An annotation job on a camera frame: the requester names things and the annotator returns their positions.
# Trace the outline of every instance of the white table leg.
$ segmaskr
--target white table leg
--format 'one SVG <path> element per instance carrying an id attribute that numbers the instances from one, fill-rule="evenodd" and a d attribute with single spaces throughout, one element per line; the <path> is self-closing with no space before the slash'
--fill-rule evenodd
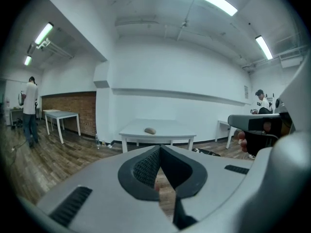
<path id="1" fill-rule="evenodd" d="M 225 147 L 226 149 L 229 148 L 230 146 L 230 142 L 231 142 L 231 138 L 234 135 L 234 132 L 236 131 L 237 128 L 234 127 L 230 127 L 230 133 L 229 133 L 229 137 L 228 137 L 228 141 L 227 141 L 227 146 Z"/>
<path id="2" fill-rule="evenodd" d="M 218 140 L 218 135 L 219 135 L 219 128 L 220 128 L 220 122 L 217 122 L 217 129 L 216 129 L 216 136 L 215 136 L 215 142 Z"/>
<path id="3" fill-rule="evenodd" d="M 190 151 L 192 150 L 193 140 L 194 140 L 194 137 L 190 138 L 190 139 L 189 139 L 189 142 L 188 142 L 188 149 L 189 149 Z"/>
<path id="4" fill-rule="evenodd" d="M 122 151 L 123 153 L 127 152 L 127 144 L 126 144 L 126 137 L 122 136 Z"/>
<path id="5" fill-rule="evenodd" d="M 58 128 L 58 134 L 59 134 L 60 142 L 62 144 L 64 144 L 63 137 L 62 137 L 62 132 L 60 130 L 59 119 L 56 119 L 56 121 L 57 121 L 57 128 Z"/>
<path id="6" fill-rule="evenodd" d="M 10 115 L 11 115 L 11 126 L 13 126 L 12 111 L 10 111 Z"/>
<path id="7" fill-rule="evenodd" d="M 51 119 L 51 127 L 52 127 L 52 131 L 54 131 L 54 129 L 53 129 L 53 118 L 52 118 L 52 117 L 50 117 L 50 119 Z"/>
<path id="8" fill-rule="evenodd" d="M 77 128 L 78 128 L 78 134 L 81 135 L 80 124 L 79 124 L 79 115 L 77 115 Z"/>
<path id="9" fill-rule="evenodd" d="M 45 115 L 45 124 L 47 125 L 48 135 L 50 135 L 50 131 L 49 131 L 49 123 L 48 123 L 48 118 L 47 118 L 47 115 Z"/>

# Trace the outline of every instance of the wooden floor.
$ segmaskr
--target wooden floor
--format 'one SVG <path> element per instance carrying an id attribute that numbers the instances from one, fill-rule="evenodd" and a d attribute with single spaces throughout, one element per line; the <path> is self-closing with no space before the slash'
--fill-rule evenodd
<path id="1" fill-rule="evenodd" d="M 64 144 L 60 143 L 58 132 L 54 129 L 47 134 L 44 121 L 38 121 L 39 144 L 30 149 L 27 142 L 11 151 L 15 145 L 25 142 L 23 130 L 0 122 L 0 150 L 4 159 L 4 167 L 10 177 L 15 192 L 36 204 L 39 199 L 53 186 L 62 182 L 85 166 L 102 158 L 122 153 L 122 145 L 115 143 L 112 149 L 100 147 L 98 150 L 95 140 L 64 131 Z M 194 144 L 194 148 L 210 150 L 223 157 L 242 159 L 244 153 L 240 150 L 237 140 L 232 139 L 229 149 L 225 149 L 227 140 Z M 128 150 L 143 148 L 128 145 Z M 173 215 L 175 191 L 160 169 L 156 184 L 160 187 L 160 207 L 171 219 Z"/>

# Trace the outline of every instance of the table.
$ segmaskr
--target table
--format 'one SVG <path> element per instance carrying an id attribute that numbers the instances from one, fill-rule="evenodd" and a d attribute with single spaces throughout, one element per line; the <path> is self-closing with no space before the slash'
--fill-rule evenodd
<path id="1" fill-rule="evenodd" d="M 63 126 L 63 130 L 64 130 L 65 129 L 64 119 L 69 118 L 69 117 L 76 117 L 77 118 L 78 134 L 81 135 L 80 124 L 79 124 L 79 114 L 78 113 L 68 112 L 68 111 L 58 111 L 58 110 L 44 110 L 44 115 L 45 115 L 45 123 L 47 126 L 48 135 L 50 135 L 50 131 L 49 131 L 49 125 L 48 125 L 48 118 L 47 117 L 51 118 L 51 124 L 52 124 L 52 118 L 56 119 L 58 134 L 59 134 L 60 142 L 62 144 L 64 144 L 64 141 L 63 141 L 63 136 L 62 136 L 62 132 L 60 129 L 60 124 L 59 124 L 59 120 L 61 120 L 61 119 L 62 119 L 62 126 Z"/>
<path id="2" fill-rule="evenodd" d="M 144 131 L 145 128 L 153 128 L 155 134 L 149 134 Z M 193 140 L 196 134 L 189 130 L 185 125 L 176 120 L 157 120 L 157 119 L 135 119 L 130 122 L 119 133 L 122 138 L 122 151 L 127 152 L 127 139 L 135 139 L 137 146 L 138 140 L 170 140 L 173 145 L 173 140 L 187 139 L 188 149 L 192 149 Z"/>
<path id="3" fill-rule="evenodd" d="M 230 125 L 228 124 L 228 122 L 222 121 L 222 120 L 218 120 L 217 129 L 216 129 L 216 136 L 215 136 L 215 142 L 217 142 L 217 140 L 218 140 L 219 129 L 220 129 L 220 125 L 221 125 L 221 124 L 230 126 Z M 229 133 L 229 137 L 228 137 L 228 142 L 227 142 L 227 145 L 226 145 L 226 147 L 225 147 L 226 149 L 229 148 L 230 142 L 231 142 L 231 138 L 232 138 L 232 136 L 234 135 L 234 132 L 235 132 L 236 130 L 237 130 L 237 128 L 230 127 L 230 133 Z"/>
<path id="4" fill-rule="evenodd" d="M 40 120 L 41 120 L 41 110 L 40 108 L 37 107 L 36 111 L 39 111 L 39 117 L 40 117 Z M 11 119 L 11 126 L 13 125 L 13 117 L 12 117 L 12 112 L 17 112 L 17 111 L 23 111 L 23 109 L 10 109 L 10 119 Z"/>

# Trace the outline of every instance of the white shirt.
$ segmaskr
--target white shirt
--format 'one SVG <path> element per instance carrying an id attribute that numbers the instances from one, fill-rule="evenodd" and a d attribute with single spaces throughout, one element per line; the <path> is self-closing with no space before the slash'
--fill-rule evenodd
<path id="1" fill-rule="evenodd" d="M 28 82 L 25 90 L 26 98 L 24 100 L 23 113 L 28 115 L 35 114 L 35 101 L 38 99 L 38 86 Z"/>
<path id="2" fill-rule="evenodd" d="M 266 108 L 267 110 L 270 110 L 270 104 L 267 98 L 263 98 L 261 102 L 261 107 Z"/>

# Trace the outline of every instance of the black cap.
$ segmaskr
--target black cap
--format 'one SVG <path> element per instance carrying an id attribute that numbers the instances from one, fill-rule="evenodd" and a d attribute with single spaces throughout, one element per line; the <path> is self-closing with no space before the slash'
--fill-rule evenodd
<path id="1" fill-rule="evenodd" d="M 261 94 L 263 94 L 263 90 L 261 90 L 261 89 L 258 90 L 258 91 L 255 93 L 256 96 L 259 96 L 259 95 L 261 95 Z"/>

